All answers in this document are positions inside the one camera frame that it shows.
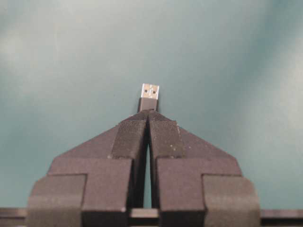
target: usb connector housing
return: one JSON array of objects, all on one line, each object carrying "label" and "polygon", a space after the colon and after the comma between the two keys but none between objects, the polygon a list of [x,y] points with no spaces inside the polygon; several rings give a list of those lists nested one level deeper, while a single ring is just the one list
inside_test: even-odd
[{"label": "usb connector housing", "polygon": [[158,110],[159,86],[153,84],[142,84],[141,98],[138,111]]}]

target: usb plug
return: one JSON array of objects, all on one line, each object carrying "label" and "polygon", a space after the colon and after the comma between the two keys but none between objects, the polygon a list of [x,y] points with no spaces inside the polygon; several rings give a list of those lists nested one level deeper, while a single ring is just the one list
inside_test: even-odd
[{"label": "usb plug", "polygon": [[142,84],[141,98],[138,111],[158,110],[159,86],[153,84]]}]

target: teal backdrop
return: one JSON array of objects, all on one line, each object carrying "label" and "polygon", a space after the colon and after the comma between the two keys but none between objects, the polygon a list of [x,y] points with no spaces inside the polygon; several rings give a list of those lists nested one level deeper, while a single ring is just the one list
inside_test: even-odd
[{"label": "teal backdrop", "polygon": [[0,0],[0,207],[136,113],[142,83],[237,158],[262,208],[303,208],[301,0]]}]

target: textured jaw pad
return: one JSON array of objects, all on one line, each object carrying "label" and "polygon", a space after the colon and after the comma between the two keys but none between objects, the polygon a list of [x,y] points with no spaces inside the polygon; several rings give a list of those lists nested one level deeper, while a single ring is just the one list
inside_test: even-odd
[{"label": "textured jaw pad", "polygon": [[[27,223],[30,223],[28,226],[127,226],[127,208],[143,202],[143,193],[136,193],[134,188],[143,188],[143,166],[147,146],[147,139],[144,137],[146,121],[147,112],[140,112],[56,157],[45,177],[47,182],[38,181],[29,197],[28,207],[32,212],[27,217]],[[62,191],[64,187],[61,184],[49,182],[48,179],[73,179],[79,175],[85,176],[84,183],[75,180],[70,182],[72,187],[83,188],[83,191],[77,194],[81,200],[77,203],[75,212],[74,207],[67,210],[62,204],[62,201],[65,201],[62,195],[70,194],[69,188]],[[42,187],[44,184],[48,185],[57,197]],[[51,208],[44,202],[49,198],[49,194],[57,201]],[[66,221],[56,218],[55,214],[66,218]],[[77,224],[70,222],[72,225],[69,225],[68,219],[77,220]]]}]

